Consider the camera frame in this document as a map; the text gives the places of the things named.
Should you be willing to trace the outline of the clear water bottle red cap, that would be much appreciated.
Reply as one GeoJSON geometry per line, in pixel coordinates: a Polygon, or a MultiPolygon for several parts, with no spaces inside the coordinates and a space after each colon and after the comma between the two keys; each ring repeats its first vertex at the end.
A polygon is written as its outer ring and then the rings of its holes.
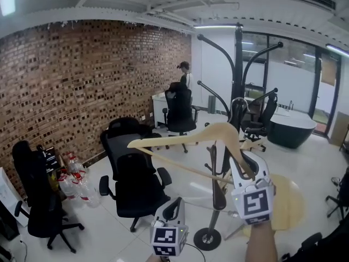
{"type": "Polygon", "coordinates": [[[67,156],[68,156],[69,171],[72,174],[79,173],[81,170],[81,162],[79,161],[79,159],[72,152],[68,152],[67,156]]]}
{"type": "Polygon", "coordinates": [[[66,173],[62,173],[58,179],[59,187],[64,195],[71,201],[78,200],[79,194],[73,183],[73,177],[66,173]]]}
{"type": "Polygon", "coordinates": [[[74,173],[77,174],[86,174],[87,173],[87,169],[83,166],[82,162],[75,157],[74,159],[74,173]]]}
{"type": "Polygon", "coordinates": [[[76,184],[76,189],[80,198],[88,207],[96,208],[100,205],[97,190],[90,182],[84,171],[76,173],[74,183],[76,184]]]}

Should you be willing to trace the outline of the small cluttered side shelf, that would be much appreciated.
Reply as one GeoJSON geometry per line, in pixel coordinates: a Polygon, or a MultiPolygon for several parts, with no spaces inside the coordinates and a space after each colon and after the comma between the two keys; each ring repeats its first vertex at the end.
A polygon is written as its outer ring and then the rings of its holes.
{"type": "Polygon", "coordinates": [[[43,154],[46,161],[46,173],[48,175],[51,188],[54,192],[59,192],[60,188],[58,179],[60,178],[61,173],[67,171],[62,156],[56,153],[53,146],[44,149],[42,145],[37,145],[37,150],[43,154]]]}

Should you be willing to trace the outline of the small wooden folding stand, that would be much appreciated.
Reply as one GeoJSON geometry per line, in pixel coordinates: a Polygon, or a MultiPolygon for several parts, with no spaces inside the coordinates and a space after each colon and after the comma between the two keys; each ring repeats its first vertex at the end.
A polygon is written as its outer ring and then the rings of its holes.
{"type": "Polygon", "coordinates": [[[245,139],[244,141],[242,141],[242,144],[240,145],[240,149],[251,151],[254,148],[254,149],[260,150],[262,152],[265,152],[266,147],[263,144],[264,142],[265,142],[265,139],[258,139],[255,141],[245,139]]]}

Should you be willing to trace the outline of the person's left forearm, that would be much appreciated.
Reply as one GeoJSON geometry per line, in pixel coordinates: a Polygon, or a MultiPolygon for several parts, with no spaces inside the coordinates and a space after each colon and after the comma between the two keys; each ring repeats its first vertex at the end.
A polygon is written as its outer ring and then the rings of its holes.
{"type": "Polygon", "coordinates": [[[145,262],[171,262],[168,257],[150,255],[145,262]]]}

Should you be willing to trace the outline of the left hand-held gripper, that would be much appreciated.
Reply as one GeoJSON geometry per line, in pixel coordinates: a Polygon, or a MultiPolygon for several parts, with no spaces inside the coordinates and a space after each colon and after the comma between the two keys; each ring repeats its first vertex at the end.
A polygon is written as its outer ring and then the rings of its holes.
{"type": "Polygon", "coordinates": [[[151,229],[153,254],[158,257],[179,256],[186,244],[188,231],[185,225],[185,201],[181,197],[167,201],[156,210],[154,216],[151,229]]]}

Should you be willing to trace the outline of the brown cardboard sheet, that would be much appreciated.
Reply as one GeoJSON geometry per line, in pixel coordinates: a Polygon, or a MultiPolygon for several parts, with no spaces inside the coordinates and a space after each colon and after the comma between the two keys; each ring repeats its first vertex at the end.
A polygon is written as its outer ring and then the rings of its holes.
{"type": "Polygon", "coordinates": [[[338,112],[332,134],[330,136],[329,142],[335,146],[341,146],[344,138],[346,137],[347,127],[349,125],[349,115],[338,112]]]}

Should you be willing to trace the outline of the black bathtub with white rim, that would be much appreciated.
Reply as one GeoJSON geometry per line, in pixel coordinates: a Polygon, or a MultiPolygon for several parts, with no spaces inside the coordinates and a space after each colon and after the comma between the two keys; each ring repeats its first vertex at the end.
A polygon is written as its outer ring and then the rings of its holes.
{"type": "Polygon", "coordinates": [[[317,123],[306,113],[279,109],[270,119],[267,139],[273,144],[297,149],[313,133],[317,123]]]}

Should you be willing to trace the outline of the black framed glass door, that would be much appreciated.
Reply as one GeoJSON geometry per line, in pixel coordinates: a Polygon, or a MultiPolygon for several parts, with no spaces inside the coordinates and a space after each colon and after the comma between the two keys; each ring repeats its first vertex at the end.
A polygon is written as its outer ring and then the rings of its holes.
{"type": "Polygon", "coordinates": [[[309,116],[317,123],[314,133],[321,136],[329,134],[338,102],[341,74],[341,57],[321,47],[315,48],[315,79],[309,116]],[[321,82],[322,57],[337,62],[336,84],[331,86],[321,82]]]}

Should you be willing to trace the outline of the brown paper sheet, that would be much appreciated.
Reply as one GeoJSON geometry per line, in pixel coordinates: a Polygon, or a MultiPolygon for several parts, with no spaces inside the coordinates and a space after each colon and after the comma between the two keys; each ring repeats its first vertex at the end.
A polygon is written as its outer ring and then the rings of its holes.
{"type": "Polygon", "coordinates": [[[322,57],[321,82],[331,86],[336,84],[337,62],[331,58],[322,57]]]}

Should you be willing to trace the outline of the black metal coat rack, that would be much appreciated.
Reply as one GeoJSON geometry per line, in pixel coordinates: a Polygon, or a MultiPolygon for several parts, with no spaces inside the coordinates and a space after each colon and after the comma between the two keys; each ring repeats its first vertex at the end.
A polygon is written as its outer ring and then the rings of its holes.
{"type": "MultiPolygon", "coordinates": [[[[204,35],[199,34],[197,36],[198,40],[203,41],[210,46],[218,49],[221,51],[226,58],[228,59],[231,69],[232,69],[232,92],[231,92],[231,103],[230,105],[225,105],[225,109],[227,111],[228,120],[227,122],[232,124],[238,131],[240,131],[241,127],[240,124],[242,122],[242,119],[247,112],[249,108],[249,104],[246,102],[244,98],[244,89],[245,89],[245,80],[246,80],[246,73],[248,71],[248,67],[243,66],[243,56],[242,56],[242,25],[237,24],[236,30],[235,30],[235,37],[236,37],[236,56],[235,59],[231,59],[230,55],[218,44],[214,43],[213,41],[206,38],[204,35]]],[[[222,173],[223,173],[223,179],[232,181],[232,175],[231,175],[231,168],[229,163],[229,158],[232,157],[230,155],[228,149],[225,147],[224,152],[224,158],[223,158],[223,165],[222,165],[222,173]]],[[[241,168],[243,176],[247,180],[251,180],[248,178],[248,175],[244,172],[244,170],[241,168]]],[[[225,197],[228,190],[228,183],[223,183],[219,181],[219,185],[221,190],[224,192],[225,197]]],[[[202,251],[212,251],[216,249],[220,243],[221,243],[221,235],[220,233],[215,229],[215,225],[217,223],[219,214],[221,211],[215,210],[213,208],[212,217],[210,220],[210,224],[207,228],[202,228],[198,230],[194,235],[194,245],[198,249],[202,251]]]]}

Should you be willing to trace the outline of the white desk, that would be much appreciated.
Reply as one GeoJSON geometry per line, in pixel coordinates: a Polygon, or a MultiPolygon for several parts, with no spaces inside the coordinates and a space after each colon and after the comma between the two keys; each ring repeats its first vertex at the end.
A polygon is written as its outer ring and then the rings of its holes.
{"type": "Polygon", "coordinates": [[[161,92],[152,96],[153,101],[153,115],[155,128],[159,128],[161,124],[165,123],[163,109],[167,108],[167,101],[165,93],[161,92]]]}

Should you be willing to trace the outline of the light wooden hanger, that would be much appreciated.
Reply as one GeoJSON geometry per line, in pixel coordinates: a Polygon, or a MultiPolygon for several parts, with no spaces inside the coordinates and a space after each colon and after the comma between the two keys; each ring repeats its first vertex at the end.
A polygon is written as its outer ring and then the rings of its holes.
{"type": "Polygon", "coordinates": [[[235,158],[238,162],[238,168],[242,168],[244,172],[248,175],[248,178],[255,180],[255,174],[250,169],[247,162],[243,159],[243,156],[240,151],[239,145],[239,133],[237,129],[228,122],[219,122],[210,124],[205,127],[204,130],[195,133],[193,135],[183,135],[183,136],[172,136],[164,138],[149,138],[149,139],[137,139],[129,142],[127,148],[135,148],[139,151],[142,151],[158,160],[169,163],[181,169],[184,169],[195,174],[211,178],[213,180],[221,181],[223,183],[233,184],[232,181],[213,176],[211,174],[205,173],[194,168],[187,167],[179,162],[170,160],[164,156],[161,156],[155,152],[150,151],[149,147],[158,147],[166,145],[176,145],[176,144],[187,144],[187,143],[196,143],[196,142],[205,142],[205,141],[216,141],[221,140],[225,147],[228,149],[230,155],[235,158]]]}

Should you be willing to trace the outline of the round light wooden table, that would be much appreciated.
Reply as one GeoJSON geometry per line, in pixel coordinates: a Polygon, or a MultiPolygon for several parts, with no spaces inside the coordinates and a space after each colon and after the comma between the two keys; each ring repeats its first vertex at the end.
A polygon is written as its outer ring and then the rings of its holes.
{"type": "MultiPolygon", "coordinates": [[[[271,222],[274,231],[289,230],[296,227],[305,215],[304,197],[298,185],[281,175],[269,174],[267,176],[271,178],[272,183],[275,185],[273,214],[271,220],[268,222],[271,222]]],[[[231,223],[228,226],[224,234],[225,240],[241,230],[245,232],[246,236],[250,235],[250,228],[252,225],[246,225],[239,215],[237,218],[240,219],[240,223],[231,223]]]]}

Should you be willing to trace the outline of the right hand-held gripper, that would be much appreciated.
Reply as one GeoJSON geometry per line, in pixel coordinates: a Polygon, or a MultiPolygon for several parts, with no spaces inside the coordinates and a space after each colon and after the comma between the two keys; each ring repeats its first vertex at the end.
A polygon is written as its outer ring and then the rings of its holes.
{"type": "Polygon", "coordinates": [[[244,178],[239,163],[234,157],[229,158],[231,175],[236,188],[231,195],[238,215],[246,225],[270,221],[273,214],[275,185],[267,176],[269,175],[268,165],[263,158],[251,151],[242,151],[241,154],[258,180],[246,185],[248,180],[244,178]]]}

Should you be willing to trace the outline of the person's right forearm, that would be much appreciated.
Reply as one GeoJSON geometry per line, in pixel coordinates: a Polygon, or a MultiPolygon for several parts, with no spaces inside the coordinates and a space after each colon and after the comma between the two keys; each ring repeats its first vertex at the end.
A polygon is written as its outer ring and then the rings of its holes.
{"type": "Polygon", "coordinates": [[[278,262],[278,253],[271,222],[251,226],[245,262],[278,262]]]}

